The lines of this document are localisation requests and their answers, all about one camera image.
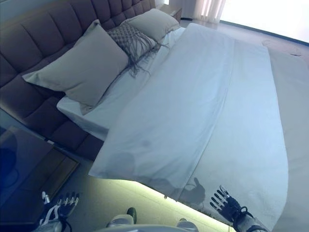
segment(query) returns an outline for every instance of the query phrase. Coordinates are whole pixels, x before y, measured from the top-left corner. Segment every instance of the curtain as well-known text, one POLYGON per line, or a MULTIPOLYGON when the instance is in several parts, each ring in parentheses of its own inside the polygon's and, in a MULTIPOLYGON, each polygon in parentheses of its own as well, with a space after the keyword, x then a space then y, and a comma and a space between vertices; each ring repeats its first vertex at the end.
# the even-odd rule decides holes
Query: curtain
POLYGON ((208 23, 218 24, 225 0, 197 0, 194 18, 208 23))

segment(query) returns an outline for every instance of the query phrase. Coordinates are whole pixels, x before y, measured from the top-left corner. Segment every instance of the floor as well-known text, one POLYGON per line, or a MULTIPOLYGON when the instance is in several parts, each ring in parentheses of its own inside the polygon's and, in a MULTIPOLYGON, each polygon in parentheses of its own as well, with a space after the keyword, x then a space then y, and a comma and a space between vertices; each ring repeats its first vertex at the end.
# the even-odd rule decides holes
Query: floor
MULTIPOLYGON (((186 27, 189 23, 189 21, 182 21, 181 26, 186 27)), ((271 44, 282 52, 297 53, 309 66, 309 47, 225 24, 220 24, 216 30, 249 43, 271 44)), ((90 177, 87 173, 92 162, 74 155, 73 157, 81 165, 58 195, 72 191, 80 193, 80 201, 68 219, 74 232, 91 232, 104 228, 114 216, 125 214, 132 206, 137 209, 139 224, 173 226, 181 218, 186 218, 195 223, 200 232, 233 231, 227 225, 174 200, 164 199, 162 194, 136 182, 90 177)))
POLYGON ((214 26, 209 23, 204 23, 201 21, 193 20, 193 21, 181 21, 182 27, 187 27, 190 23, 198 23, 204 25, 209 28, 213 28, 219 32, 227 34, 235 39, 245 41, 251 44, 264 45, 272 49, 279 50, 284 53, 289 53, 292 55, 300 56, 309 67, 309 47, 294 43, 288 40, 284 40, 281 38, 277 38, 274 36, 270 36, 267 34, 263 34, 261 32, 256 32, 252 30, 247 30, 239 27, 234 27, 232 25, 220 23, 218 26, 214 26))

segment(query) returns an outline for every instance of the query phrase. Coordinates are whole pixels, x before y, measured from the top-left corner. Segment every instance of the bedside table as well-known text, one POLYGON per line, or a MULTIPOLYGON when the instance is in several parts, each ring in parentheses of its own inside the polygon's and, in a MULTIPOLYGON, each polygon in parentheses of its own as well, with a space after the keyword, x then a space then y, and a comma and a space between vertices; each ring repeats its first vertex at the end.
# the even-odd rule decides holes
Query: bedside table
POLYGON ((14 168, 1 184, 0 228, 33 230, 43 212, 42 191, 52 200, 79 163, 15 127, 0 136, 0 146, 16 154, 14 168))
POLYGON ((180 18, 182 16, 182 10, 183 10, 181 7, 171 7, 169 5, 164 4, 159 10, 174 17, 180 23, 180 18))

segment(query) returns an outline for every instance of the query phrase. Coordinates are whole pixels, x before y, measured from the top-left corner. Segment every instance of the upholstered headboard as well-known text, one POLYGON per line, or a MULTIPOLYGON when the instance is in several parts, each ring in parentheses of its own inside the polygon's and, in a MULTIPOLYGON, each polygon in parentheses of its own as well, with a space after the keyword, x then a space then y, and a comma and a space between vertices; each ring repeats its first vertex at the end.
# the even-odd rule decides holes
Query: upholstered headboard
POLYGON ((10 20, 0 33, 0 107, 43 137, 93 160, 103 142, 56 108, 64 96, 22 75, 67 52, 95 19, 112 29, 155 7, 155 0, 60 0, 10 20))

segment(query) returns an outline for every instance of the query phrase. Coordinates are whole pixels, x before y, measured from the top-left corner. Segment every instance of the window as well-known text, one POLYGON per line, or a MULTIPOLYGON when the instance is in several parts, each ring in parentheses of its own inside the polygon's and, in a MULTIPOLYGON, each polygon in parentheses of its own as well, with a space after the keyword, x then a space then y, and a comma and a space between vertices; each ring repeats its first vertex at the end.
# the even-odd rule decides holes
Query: window
POLYGON ((226 0, 221 20, 309 43, 309 0, 226 0))

